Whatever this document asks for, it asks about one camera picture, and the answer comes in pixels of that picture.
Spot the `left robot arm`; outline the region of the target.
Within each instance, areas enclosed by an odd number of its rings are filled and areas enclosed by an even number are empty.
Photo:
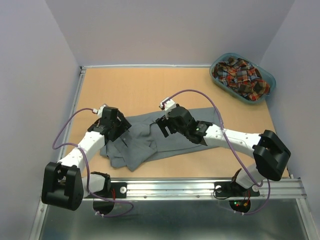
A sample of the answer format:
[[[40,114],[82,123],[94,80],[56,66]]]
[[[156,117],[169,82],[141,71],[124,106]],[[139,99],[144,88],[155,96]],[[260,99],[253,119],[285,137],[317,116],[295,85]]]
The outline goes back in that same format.
[[[87,196],[107,202],[96,214],[106,217],[115,204],[116,191],[107,173],[91,172],[89,161],[109,142],[114,142],[129,130],[131,124],[116,107],[102,105],[92,108],[97,120],[87,129],[82,140],[75,144],[66,142],[61,147],[72,146],[69,154],[50,162],[44,169],[41,201],[44,204],[75,211]]]

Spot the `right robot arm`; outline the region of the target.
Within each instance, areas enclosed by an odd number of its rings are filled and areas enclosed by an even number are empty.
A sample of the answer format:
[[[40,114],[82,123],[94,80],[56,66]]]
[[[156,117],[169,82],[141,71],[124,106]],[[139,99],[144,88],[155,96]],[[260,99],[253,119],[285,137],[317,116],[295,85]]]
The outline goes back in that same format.
[[[258,134],[222,129],[212,122],[195,120],[179,105],[167,110],[156,124],[165,137],[179,133],[194,144],[222,147],[253,158],[254,163],[239,169],[227,187],[235,195],[242,195],[263,180],[280,181],[291,157],[290,150],[271,130]]]

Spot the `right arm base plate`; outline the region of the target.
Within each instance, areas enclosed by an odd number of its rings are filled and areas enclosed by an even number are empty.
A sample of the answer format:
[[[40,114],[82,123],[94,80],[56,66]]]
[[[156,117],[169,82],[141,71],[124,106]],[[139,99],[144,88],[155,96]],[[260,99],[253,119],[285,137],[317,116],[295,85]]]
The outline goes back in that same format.
[[[217,181],[214,183],[215,196],[219,199],[236,197],[259,197],[260,192],[255,192],[252,188],[243,188],[235,182]]]

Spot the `grey long sleeve shirt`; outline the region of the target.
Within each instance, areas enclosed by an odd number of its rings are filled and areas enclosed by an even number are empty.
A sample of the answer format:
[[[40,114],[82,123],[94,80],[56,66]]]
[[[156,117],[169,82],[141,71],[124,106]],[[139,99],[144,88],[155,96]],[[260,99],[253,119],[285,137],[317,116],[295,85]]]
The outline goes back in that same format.
[[[156,124],[156,119],[162,116],[163,112],[156,111],[126,117],[130,129],[115,141],[108,142],[99,154],[109,159],[111,167],[126,167],[133,172],[144,162],[218,147],[194,144],[180,133],[164,137]]]

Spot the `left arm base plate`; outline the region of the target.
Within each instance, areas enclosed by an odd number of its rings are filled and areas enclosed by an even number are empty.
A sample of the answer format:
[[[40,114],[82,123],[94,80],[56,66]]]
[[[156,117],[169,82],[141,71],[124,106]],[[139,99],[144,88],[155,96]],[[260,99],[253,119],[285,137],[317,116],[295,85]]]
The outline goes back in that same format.
[[[127,197],[127,186],[126,182],[111,182],[103,190],[96,191],[94,194],[109,199],[125,199]]]

